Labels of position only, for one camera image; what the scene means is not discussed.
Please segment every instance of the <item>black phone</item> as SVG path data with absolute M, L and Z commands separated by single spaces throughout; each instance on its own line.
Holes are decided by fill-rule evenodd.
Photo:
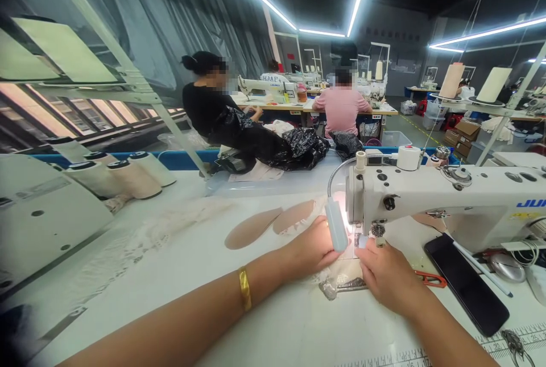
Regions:
M 443 234 L 426 243 L 424 249 L 481 334 L 491 337 L 497 333 L 510 313 L 453 246 L 453 240 Z

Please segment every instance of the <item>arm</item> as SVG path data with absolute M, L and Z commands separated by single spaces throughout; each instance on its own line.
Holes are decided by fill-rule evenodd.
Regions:
M 357 94 L 358 94 L 357 96 L 358 112 L 371 114 L 374 110 L 371 107 L 370 103 L 367 102 L 360 93 L 357 92 Z
M 498 366 L 415 276 L 402 252 L 389 244 L 378 248 L 372 238 L 368 239 L 365 249 L 355 252 L 371 293 L 409 321 L 432 365 Z
M 327 92 L 329 89 L 324 90 L 318 97 L 315 98 L 315 101 L 313 103 L 313 109 L 317 111 L 324 110 L 324 107 L 326 106 L 326 96 L 328 95 Z
M 338 256 L 326 218 L 317 218 L 288 245 L 246 266 L 252 307 Z M 234 271 L 136 319 L 60 366 L 193 365 L 244 313 L 239 272 Z

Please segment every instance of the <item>bracelet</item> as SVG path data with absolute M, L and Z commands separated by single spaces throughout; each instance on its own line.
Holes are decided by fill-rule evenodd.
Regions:
M 239 284 L 241 285 L 241 297 L 243 299 L 243 307 L 245 312 L 252 308 L 252 299 L 250 298 L 249 279 L 246 276 L 246 267 L 239 268 Z

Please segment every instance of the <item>black shirt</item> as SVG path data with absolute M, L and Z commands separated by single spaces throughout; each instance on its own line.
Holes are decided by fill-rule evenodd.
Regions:
M 238 108 L 231 96 L 193 83 L 182 90 L 182 102 L 193 127 L 203 137 L 209 136 L 214 122 L 226 106 Z

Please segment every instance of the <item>cardboard box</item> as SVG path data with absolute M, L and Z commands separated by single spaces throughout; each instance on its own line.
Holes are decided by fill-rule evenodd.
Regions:
M 478 138 L 480 125 L 468 121 L 461 121 L 455 128 L 469 141 L 468 144 L 470 144 L 470 142 L 474 142 L 476 138 Z
M 448 130 L 445 132 L 444 142 L 454 147 L 459 142 L 459 138 L 461 138 L 461 134 L 457 130 Z
M 465 145 L 464 143 L 462 142 L 459 142 L 456 146 L 455 146 L 455 150 L 461 154 L 462 156 L 464 157 L 467 157 L 468 154 L 470 154 L 470 148 L 472 148 L 472 145 L 470 144 L 470 142 L 467 142 L 467 145 Z

